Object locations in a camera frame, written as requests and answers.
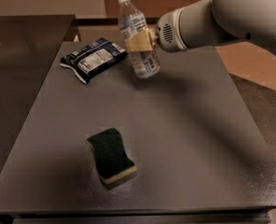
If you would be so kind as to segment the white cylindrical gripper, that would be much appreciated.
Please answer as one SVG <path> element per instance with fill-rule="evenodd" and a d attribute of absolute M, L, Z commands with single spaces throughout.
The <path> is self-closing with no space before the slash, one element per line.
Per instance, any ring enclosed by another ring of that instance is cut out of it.
<path fill-rule="evenodd" d="M 188 49 L 180 32 L 182 11 L 183 9 L 178 8 L 163 15 L 157 22 L 158 44 L 167 52 L 178 52 Z M 129 52 L 151 51 L 154 47 L 149 29 L 144 29 L 136 35 L 127 38 L 124 43 Z"/>

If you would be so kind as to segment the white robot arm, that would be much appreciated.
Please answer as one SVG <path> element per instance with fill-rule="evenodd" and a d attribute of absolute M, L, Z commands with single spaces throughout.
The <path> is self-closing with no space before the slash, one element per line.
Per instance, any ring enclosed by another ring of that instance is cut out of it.
<path fill-rule="evenodd" d="M 249 42 L 276 56 L 276 0 L 201 0 L 159 18 L 125 40 L 129 51 L 178 52 Z"/>

